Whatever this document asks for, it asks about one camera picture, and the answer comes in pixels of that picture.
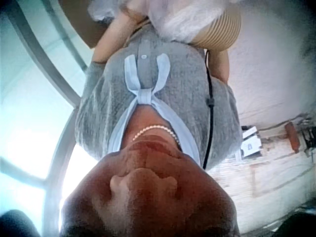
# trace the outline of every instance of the person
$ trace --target person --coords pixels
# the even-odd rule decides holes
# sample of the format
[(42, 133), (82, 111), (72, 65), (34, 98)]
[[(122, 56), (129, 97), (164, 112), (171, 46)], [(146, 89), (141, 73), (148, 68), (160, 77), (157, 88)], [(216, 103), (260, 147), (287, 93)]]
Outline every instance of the person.
[(66, 199), (61, 236), (239, 236), (205, 172), (242, 141), (228, 53), (210, 53), (208, 77), (203, 49), (134, 32), (144, 9), (123, 5), (94, 49), (75, 130), (99, 162)]

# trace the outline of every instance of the nose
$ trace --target nose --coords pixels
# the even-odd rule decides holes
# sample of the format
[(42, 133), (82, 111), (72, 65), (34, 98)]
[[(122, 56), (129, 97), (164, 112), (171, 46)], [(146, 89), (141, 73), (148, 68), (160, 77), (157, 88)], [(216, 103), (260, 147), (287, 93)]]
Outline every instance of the nose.
[(173, 177), (159, 178), (152, 170), (138, 168), (124, 177), (113, 176), (110, 188), (115, 199), (133, 204), (167, 202), (176, 195)]

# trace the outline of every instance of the brown object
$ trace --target brown object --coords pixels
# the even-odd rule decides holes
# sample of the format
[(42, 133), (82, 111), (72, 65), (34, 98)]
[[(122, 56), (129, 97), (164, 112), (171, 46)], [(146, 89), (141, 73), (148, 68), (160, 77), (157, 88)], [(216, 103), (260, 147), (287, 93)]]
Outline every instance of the brown object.
[(295, 151), (295, 153), (299, 153), (301, 143), (293, 123), (289, 122), (287, 125), (284, 126), (284, 128), (286, 130), (287, 137), (290, 140), (293, 151)]
[(94, 22), (88, 7), (91, 0), (58, 0), (66, 17), (81, 39), (90, 47), (94, 48), (107, 29), (106, 24)]
[(224, 51), (237, 40), (240, 29), (240, 11), (236, 5), (230, 4), (223, 15), (204, 27), (191, 44), (211, 51)]

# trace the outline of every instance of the metal window bar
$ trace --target metal window bar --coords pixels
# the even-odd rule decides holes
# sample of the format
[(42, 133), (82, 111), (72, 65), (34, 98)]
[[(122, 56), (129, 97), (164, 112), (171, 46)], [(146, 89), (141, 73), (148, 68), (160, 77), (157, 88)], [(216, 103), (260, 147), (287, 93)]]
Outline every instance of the metal window bar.
[(46, 179), (46, 196), (43, 208), (43, 236), (59, 236), (59, 203), (62, 198), (62, 187), (69, 160), (76, 145), (75, 122), (78, 109), (75, 109), (58, 141), (51, 167)]
[(71, 40), (70, 40), (65, 28), (63, 27), (62, 23), (60, 22), (59, 18), (56, 16), (56, 13), (55, 13), (55, 11), (50, 3), (51, 0), (41, 0), (41, 1), (44, 5), (44, 8), (45, 8), (48, 16), (50, 17), (52, 23), (54, 24), (55, 29), (57, 30), (58, 34), (62, 38), (65, 46), (70, 51), (71, 55), (73, 56), (75, 61), (78, 63), (78, 65), (81, 67), (81, 69), (85, 72), (87, 69), (87, 65), (84, 62), (84, 60), (82, 59), (82, 57), (80, 56), (80, 54), (78, 53), (78, 51), (76, 50), (74, 44), (71, 42)]
[(21, 183), (40, 189), (45, 189), (46, 187), (45, 180), (25, 172), (5, 160), (3, 157), (0, 157), (0, 171)]
[(8, 5), (6, 13), (21, 42), (38, 68), (55, 87), (55, 89), (66, 99), (66, 101), (75, 108), (64, 127), (62, 135), (59, 138), (51, 162), (51, 167), (45, 180), (28, 174), (13, 164), (5, 161), (3, 158), (0, 159), (2, 173), (5, 173), (28, 185), (42, 187), (46, 190), (42, 218), (42, 235), (45, 237), (56, 237), (59, 236), (59, 203), (62, 197), (62, 185), (69, 160), (76, 144), (75, 122), (80, 97), (70, 87), (50, 61), (49, 57), (36, 39), (16, 0), (13, 0)]
[(11, 1), (6, 13), (25, 49), (41, 72), (68, 103), (74, 108), (77, 107), (80, 97), (66, 82), (41, 47), (16, 0)]

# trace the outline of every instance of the light blue ribbon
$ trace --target light blue ribbon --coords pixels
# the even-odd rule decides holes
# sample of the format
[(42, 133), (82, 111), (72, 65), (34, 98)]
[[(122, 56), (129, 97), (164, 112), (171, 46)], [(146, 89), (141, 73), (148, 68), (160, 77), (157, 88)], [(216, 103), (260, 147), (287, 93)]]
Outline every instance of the light blue ribbon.
[(198, 165), (200, 165), (198, 146), (192, 133), (182, 119), (166, 103), (155, 97), (155, 93), (164, 88), (170, 73), (170, 61), (168, 55), (163, 53), (158, 56), (157, 64), (158, 80), (155, 88), (141, 89), (137, 76), (135, 55), (130, 55), (125, 58), (125, 83), (127, 89), (136, 95), (136, 97), (116, 124), (110, 137), (108, 153), (118, 152), (120, 150), (124, 131), (136, 106), (138, 104), (151, 105), (162, 118), (171, 124), (178, 136), (182, 152), (189, 155)]

